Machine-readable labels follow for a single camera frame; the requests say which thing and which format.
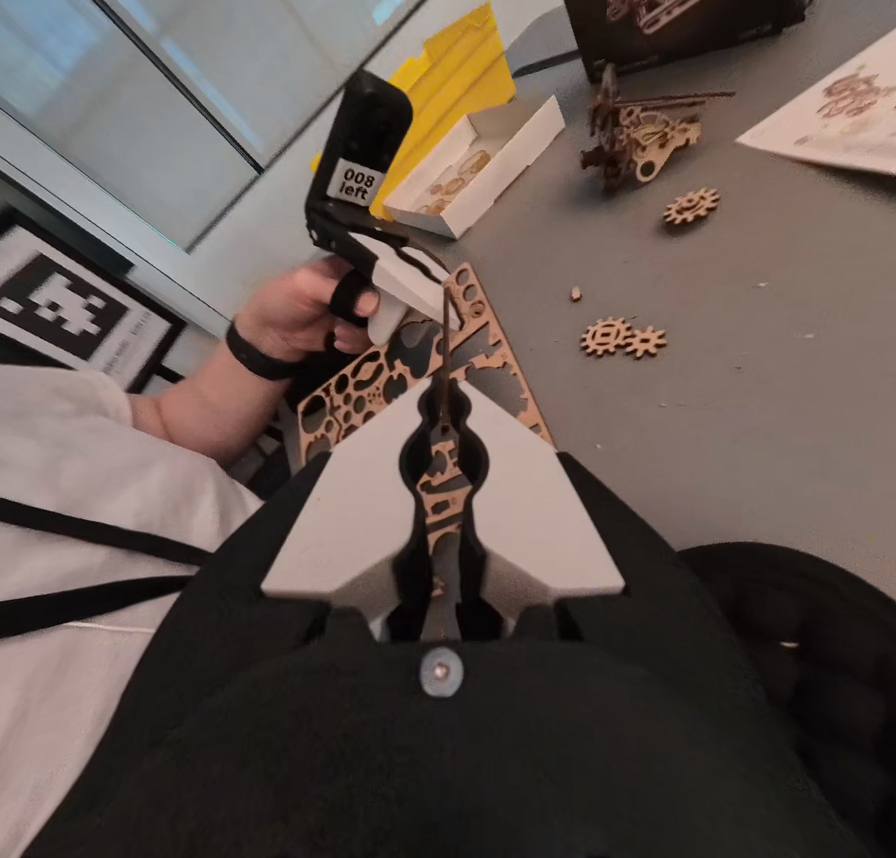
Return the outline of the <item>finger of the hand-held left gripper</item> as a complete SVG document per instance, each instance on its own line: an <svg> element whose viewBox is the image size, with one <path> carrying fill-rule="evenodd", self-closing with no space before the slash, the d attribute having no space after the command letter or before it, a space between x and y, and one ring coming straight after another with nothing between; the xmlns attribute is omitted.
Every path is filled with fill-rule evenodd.
<svg viewBox="0 0 896 858"><path fill-rule="evenodd" d="M349 232L349 237L372 257L385 259L394 255L403 263L424 273L429 279L447 279L449 270L441 259L408 237L376 232Z"/></svg>
<svg viewBox="0 0 896 858"><path fill-rule="evenodd" d="M376 288L432 320L442 321L448 278L448 271L430 259L417 266L401 258L376 260Z"/></svg>

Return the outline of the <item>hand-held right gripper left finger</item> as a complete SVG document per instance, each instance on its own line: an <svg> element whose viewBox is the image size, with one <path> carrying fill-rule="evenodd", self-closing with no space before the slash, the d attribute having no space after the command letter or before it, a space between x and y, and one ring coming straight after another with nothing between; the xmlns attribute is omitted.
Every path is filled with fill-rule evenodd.
<svg viewBox="0 0 896 858"><path fill-rule="evenodd" d="M419 482L432 462L434 382L422 382L322 458L263 595L322 601L420 638L433 592Z"/></svg>

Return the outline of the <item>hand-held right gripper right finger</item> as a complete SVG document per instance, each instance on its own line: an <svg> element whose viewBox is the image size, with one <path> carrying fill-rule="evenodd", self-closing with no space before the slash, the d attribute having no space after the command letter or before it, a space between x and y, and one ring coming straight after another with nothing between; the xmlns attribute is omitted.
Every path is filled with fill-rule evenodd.
<svg viewBox="0 0 896 858"><path fill-rule="evenodd" d="M458 546L463 636L501 636L535 606L617 596L623 575L561 455L467 382L451 387L469 483Z"/></svg>

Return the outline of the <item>thin dark wooden stick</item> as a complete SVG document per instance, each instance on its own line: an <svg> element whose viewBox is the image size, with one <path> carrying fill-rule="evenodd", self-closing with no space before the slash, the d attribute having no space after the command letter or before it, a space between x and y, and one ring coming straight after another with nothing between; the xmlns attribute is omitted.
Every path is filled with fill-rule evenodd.
<svg viewBox="0 0 896 858"><path fill-rule="evenodd" d="M448 285L442 287L442 348L441 380L439 389L439 432L442 436L451 431L450 379L451 379L451 331L452 293Z"/></svg>

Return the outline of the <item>wooden cutout sheet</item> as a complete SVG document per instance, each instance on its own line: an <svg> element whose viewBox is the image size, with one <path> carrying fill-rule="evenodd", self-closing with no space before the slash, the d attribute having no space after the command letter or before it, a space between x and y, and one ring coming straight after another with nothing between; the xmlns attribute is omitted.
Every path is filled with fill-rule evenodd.
<svg viewBox="0 0 896 858"><path fill-rule="evenodd" d="M521 365L469 263L445 283L462 327L452 331L451 376L474 386L549 445L554 440L526 382ZM440 325L409 312L383 347L338 361L337 370L297 404L295 468L332 450L384 411L388 404L433 376L442 366ZM430 549L462 528L471 486L457 463L452 435L432 435L433 459L418 491L426 511Z"/></svg>

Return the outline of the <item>person's left forearm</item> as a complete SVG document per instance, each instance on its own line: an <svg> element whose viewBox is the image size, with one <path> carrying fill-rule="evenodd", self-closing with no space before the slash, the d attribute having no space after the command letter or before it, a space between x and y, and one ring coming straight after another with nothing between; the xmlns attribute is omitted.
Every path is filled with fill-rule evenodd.
<svg viewBox="0 0 896 858"><path fill-rule="evenodd" d="M220 344L196 373L155 396L130 395L136 430L226 467L266 431L288 380L266 380Z"/></svg>

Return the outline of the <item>dark model kit box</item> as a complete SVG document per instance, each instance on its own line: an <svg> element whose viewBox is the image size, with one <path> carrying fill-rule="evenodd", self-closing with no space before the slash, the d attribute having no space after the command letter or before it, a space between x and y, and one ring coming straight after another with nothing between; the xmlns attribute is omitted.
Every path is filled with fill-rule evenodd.
<svg viewBox="0 0 896 858"><path fill-rule="evenodd" d="M590 82L750 42L801 23L813 0L564 0Z"/></svg>

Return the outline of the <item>partly built wooden model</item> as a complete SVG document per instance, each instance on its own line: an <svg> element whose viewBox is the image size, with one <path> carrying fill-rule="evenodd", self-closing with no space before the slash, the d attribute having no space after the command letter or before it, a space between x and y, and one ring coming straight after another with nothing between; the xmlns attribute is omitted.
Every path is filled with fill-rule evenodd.
<svg viewBox="0 0 896 858"><path fill-rule="evenodd" d="M588 134L593 145L580 153L580 167L599 170L607 193L616 192L628 176L641 184L651 182L675 151L700 140L698 109L735 94L734 90L699 91L624 99L615 65L605 63L590 92Z"/></svg>

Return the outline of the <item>person's left hand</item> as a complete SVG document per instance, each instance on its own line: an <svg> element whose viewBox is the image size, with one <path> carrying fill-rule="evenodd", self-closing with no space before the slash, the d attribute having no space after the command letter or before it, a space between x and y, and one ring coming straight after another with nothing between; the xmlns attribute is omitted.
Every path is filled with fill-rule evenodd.
<svg viewBox="0 0 896 858"><path fill-rule="evenodd" d="M239 336L263 355L300 363L335 349L357 356L371 347L367 320L377 311L379 294L371 286L358 293L350 309L356 325L330 308L332 296L354 269L335 256L314 259L262 286L235 316Z"/></svg>

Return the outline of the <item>yellow plastic bin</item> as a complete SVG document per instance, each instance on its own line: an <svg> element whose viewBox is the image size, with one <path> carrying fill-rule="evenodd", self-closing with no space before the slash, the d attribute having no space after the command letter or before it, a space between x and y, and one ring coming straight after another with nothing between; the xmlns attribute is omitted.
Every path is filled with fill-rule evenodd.
<svg viewBox="0 0 896 858"><path fill-rule="evenodd" d="M371 206L391 219L385 200L465 115L510 102L516 93L489 1L424 41L390 78L409 99L412 125Z"/></svg>

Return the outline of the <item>white cardboard tray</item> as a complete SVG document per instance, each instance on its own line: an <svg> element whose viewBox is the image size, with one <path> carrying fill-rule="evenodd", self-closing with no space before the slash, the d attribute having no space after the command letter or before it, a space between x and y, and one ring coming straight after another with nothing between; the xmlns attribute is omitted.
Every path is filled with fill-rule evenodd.
<svg viewBox="0 0 896 858"><path fill-rule="evenodd" d="M497 203L566 128L556 95L516 98L465 115L385 200L402 225L459 240ZM458 176L463 161L485 149L488 165L454 195L433 196L431 185Z"/></svg>

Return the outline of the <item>black wristband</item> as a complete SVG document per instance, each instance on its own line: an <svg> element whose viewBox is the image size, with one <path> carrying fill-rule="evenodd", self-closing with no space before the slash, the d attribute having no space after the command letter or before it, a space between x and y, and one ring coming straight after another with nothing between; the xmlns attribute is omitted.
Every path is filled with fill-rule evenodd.
<svg viewBox="0 0 896 858"><path fill-rule="evenodd" d="M225 345L237 363L266 382L289 381L297 375L302 365L302 361L284 361L263 353L239 333L234 321L230 321Z"/></svg>

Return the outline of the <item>medium wooden gear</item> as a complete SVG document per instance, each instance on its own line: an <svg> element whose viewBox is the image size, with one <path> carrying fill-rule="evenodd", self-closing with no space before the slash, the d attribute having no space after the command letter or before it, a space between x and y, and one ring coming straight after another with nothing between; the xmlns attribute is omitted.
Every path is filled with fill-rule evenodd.
<svg viewBox="0 0 896 858"><path fill-rule="evenodd" d="M582 333L579 347L587 356L600 358L626 347L632 335L633 328L626 319L603 318Z"/></svg>

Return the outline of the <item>glass partition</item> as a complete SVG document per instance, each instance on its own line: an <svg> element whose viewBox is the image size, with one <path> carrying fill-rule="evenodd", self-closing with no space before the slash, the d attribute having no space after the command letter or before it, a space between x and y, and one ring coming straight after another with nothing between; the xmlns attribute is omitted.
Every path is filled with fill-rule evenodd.
<svg viewBox="0 0 896 858"><path fill-rule="evenodd" d="M2 110L198 243L425 0L1 0Z"/></svg>

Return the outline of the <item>dark cloth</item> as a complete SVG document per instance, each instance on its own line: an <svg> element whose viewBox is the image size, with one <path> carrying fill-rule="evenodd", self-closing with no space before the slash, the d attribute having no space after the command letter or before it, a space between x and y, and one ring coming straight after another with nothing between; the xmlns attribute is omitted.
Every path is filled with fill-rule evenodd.
<svg viewBox="0 0 896 858"><path fill-rule="evenodd" d="M873 856L895 855L895 604L811 554L752 542L679 557L749 654L807 773Z"/></svg>

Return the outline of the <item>large wooden gear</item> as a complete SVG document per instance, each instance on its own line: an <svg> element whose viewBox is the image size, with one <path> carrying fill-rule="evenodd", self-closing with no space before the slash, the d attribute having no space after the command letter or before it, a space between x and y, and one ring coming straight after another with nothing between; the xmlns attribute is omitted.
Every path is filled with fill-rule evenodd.
<svg viewBox="0 0 896 858"><path fill-rule="evenodd" d="M663 224L667 227L692 225L712 214L721 203L721 194L704 187L678 196L666 205Z"/></svg>

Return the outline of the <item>person's white shirt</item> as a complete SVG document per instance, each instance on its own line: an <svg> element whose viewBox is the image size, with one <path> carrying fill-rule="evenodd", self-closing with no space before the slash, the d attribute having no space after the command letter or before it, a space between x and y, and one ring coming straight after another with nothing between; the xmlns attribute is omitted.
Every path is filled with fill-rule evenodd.
<svg viewBox="0 0 896 858"><path fill-rule="evenodd" d="M97 371L2 366L2 498L215 551L261 501L214 460L134 428ZM2 600L185 573L2 524ZM77 779L175 595L2 640L1 854L20 856Z"/></svg>

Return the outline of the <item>framed black-white marker sign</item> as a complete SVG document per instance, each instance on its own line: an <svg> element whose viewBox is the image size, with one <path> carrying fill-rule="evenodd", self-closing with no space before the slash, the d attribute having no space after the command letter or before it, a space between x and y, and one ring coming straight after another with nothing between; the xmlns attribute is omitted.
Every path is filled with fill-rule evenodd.
<svg viewBox="0 0 896 858"><path fill-rule="evenodd" d="M156 374L185 326L23 211L2 208L2 342L49 365L99 371L134 393Z"/></svg>

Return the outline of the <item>instruction booklet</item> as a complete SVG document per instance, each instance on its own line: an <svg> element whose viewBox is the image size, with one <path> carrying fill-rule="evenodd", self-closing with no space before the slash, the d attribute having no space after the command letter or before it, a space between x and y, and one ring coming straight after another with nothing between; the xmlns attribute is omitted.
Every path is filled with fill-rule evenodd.
<svg viewBox="0 0 896 858"><path fill-rule="evenodd" d="M895 175L895 31L736 142L822 167Z"/></svg>

